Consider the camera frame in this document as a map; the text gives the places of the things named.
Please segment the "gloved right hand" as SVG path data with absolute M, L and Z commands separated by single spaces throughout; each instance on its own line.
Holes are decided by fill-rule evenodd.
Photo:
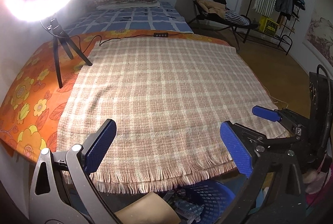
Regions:
M 307 171 L 307 173 L 302 175 L 303 183 L 305 184 L 305 192 L 310 195 L 318 193 L 323 183 L 324 186 L 328 184 L 331 176 L 331 168 L 329 168 L 327 172 L 319 172 L 314 169 Z

